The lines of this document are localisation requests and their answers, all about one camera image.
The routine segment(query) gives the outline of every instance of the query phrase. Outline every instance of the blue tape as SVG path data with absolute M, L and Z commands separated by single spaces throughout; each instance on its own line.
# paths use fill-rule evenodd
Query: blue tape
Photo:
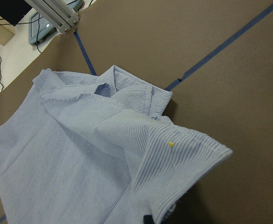
M 96 74 L 96 72 L 95 72 L 95 69 L 94 69 L 94 67 L 93 67 L 93 65 L 92 65 L 92 63 L 91 63 L 91 60 L 90 60 L 88 54 L 86 53 L 86 49 L 84 48 L 84 45 L 83 45 L 82 42 L 81 42 L 81 39 L 80 39 L 80 37 L 79 37 L 79 34 L 76 32 L 76 29 L 75 29 L 75 31 L 74 31 L 74 35 L 75 35 L 75 37 L 76 37 L 77 43 L 79 44 L 79 48 L 80 48 L 80 50 L 81 50 L 81 52 L 82 52 L 82 55 L 84 56 L 84 58 L 85 58 L 85 60 L 86 60 L 86 63 L 87 63 L 87 65 L 88 65 L 89 69 L 90 69 L 91 74 L 92 74 L 93 76 L 96 76 L 97 74 Z
M 228 38 L 225 42 L 223 42 L 221 45 L 219 45 L 216 49 L 211 51 L 208 55 L 206 55 L 203 59 L 201 59 L 197 64 L 195 64 L 192 68 L 190 68 L 188 71 L 186 71 L 183 74 L 182 78 L 179 78 L 169 84 L 165 90 L 171 91 L 174 87 L 179 85 L 183 80 L 188 78 L 190 75 L 192 75 L 195 71 L 197 71 L 200 67 L 202 67 L 204 64 L 206 64 L 210 59 L 212 59 L 214 56 L 216 56 L 218 53 L 220 53 L 222 50 L 224 50 L 226 47 L 228 47 L 231 43 L 233 43 L 237 38 L 239 38 L 242 34 L 244 34 L 246 31 L 248 31 L 250 28 L 252 28 L 256 23 L 258 23 L 260 20 L 262 20 L 264 17 L 266 17 L 268 14 L 270 14 L 273 11 L 273 4 L 270 5 L 266 10 L 264 10 L 262 13 L 257 15 L 254 19 L 252 19 L 249 23 L 247 23 L 244 27 L 242 27 L 240 30 L 238 30 L 234 35 L 232 35 L 230 38 Z
M 0 224 L 5 221 L 7 219 L 6 215 L 3 215 L 1 218 L 0 218 Z

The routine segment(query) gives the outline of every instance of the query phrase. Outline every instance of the shirt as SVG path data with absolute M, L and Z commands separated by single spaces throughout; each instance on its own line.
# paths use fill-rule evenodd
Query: shirt
M 9 223 L 161 223 L 232 151 L 162 113 L 172 93 L 112 66 L 101 76 L 43 70 L 0 127 Z

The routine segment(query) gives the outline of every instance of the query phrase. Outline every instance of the blue striped shirt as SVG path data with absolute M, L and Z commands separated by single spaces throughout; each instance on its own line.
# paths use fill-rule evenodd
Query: blue striped shirt
M 161 223 L 232 151 L 162 116 L 172 93 L 112 66 L 99 77 L 43 70 L 0 127 L 9 223 Z

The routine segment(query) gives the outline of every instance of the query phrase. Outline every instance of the brown cardboard surface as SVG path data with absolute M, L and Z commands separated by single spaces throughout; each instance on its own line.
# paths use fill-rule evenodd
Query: brown cardboard surface
M 98 74 L 116 64 L 165 88 L 271 3 L 97 1 L 77 28 Z M 89 72 L 74 35 L 57 36 L 0 93 L 0 125 L 42 68 Z M 273 220 L 272 76 L 273 13 L 173 90 L 166 113 L 174 123 L 209 134 L 234 155 L 182 198 L 171 223 Z
M 204 201 L 194 220 L 273 223 L 273 12 L 178 85 L 172 100 L 174 123 L 234 151 L 193 191 Z

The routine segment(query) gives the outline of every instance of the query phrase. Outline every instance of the metal frame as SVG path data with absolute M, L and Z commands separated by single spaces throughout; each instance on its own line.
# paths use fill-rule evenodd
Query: metal frame
M 25 1 L 64 35 L 79 21 L 78 14 L 68 7 L 63 0 Z

